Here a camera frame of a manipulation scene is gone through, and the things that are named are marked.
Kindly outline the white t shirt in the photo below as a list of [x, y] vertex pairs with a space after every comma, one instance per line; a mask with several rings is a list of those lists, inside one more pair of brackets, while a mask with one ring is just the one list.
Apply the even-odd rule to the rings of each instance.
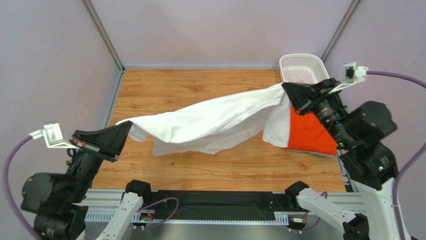
[[129, 118], [128, 136], [144, 142], [151, 136], [152, 153], [200, 152], [214, 155], [259, 133], [262, 140], [287, 147], [290, 138], [290, 101], [280, 83], [202, 101], [173, 112]]

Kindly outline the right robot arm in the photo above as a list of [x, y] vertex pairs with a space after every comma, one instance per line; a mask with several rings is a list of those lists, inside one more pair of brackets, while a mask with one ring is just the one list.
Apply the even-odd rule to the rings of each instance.
[[339, 158], [361, 195], [365, 212], [342, 208], [300, 181], [285, 192], [346, 240], [409, 240], [398, 197], [393, 193], [399, 176], [396, 158], [382, 143], [397, 125], [381, 102], [367, 101], [352, 112], [346, 111], [339, 93], [351, 86], [348, 81], [333, 78], [312, 85], [282, 84], [295, 112], [301, 116], [314, 114], [337, 149], [343, 151]]

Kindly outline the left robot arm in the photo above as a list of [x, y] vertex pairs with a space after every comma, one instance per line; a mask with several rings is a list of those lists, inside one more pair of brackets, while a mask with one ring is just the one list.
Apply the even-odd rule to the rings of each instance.
[[124, 121], [98, 131], [76, 130], [66, 142], [59, 123], [52, 121], [33, 134], [42, 135], [48, 148], [66, 149], [71, 158], [66, 173], [36, 173], [22, 187], [20, 208], [36, 214], [33, 230], [41, 239], [76, 240], [84, 236], [89, 208], [79, 203], [103, 161], [118, 160], [132, 125]]

